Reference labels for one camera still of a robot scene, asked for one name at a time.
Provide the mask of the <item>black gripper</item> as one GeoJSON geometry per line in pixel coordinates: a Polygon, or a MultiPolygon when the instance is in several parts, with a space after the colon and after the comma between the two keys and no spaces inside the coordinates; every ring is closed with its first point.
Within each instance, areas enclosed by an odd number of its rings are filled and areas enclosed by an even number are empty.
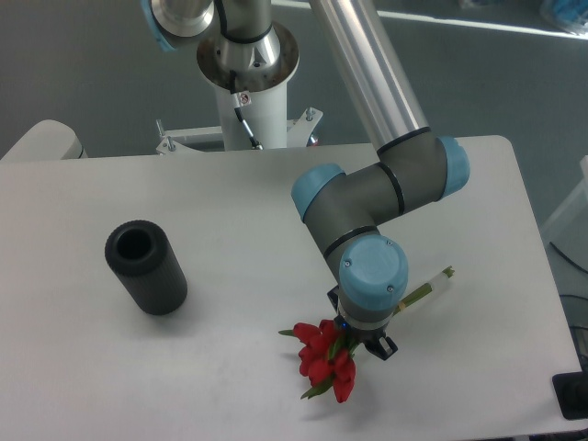
{"type": "Polygon", "coordinates": [[[327,292],[327,298],[331,302],[336,315],[334,325],[343,331],[356,343],[363,344],[367,351],[379,359],[387,360],[398,351],[398,346],[386,334],[386,329],[393,314],[376,322],[362,322],[353,318],[343,307],[340,301],[341,289],[335,286],[327,292]]]}

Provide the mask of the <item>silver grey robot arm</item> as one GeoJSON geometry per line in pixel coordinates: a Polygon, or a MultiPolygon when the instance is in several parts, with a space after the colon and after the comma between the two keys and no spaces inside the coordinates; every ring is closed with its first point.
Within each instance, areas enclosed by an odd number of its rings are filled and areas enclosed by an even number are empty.
{"type": "MultiPolygon", "coordinates": [[[[226,151],[306,145],[316,113],[287,120],[286,87],[300,53],[269,2],[145,1],[141,9],[162,50],[197,45],[226,151]]],[[[314,1],[311,10],[378,160],[351,174],[315,166],[291,196],[336,280],[328,295],[336,324],[388,359],[397,347],[386,329],[406,289],[408,263],[379,226],[463,188],[469,158],[454,138],[431,131],[372,2],[314,1]]]]}

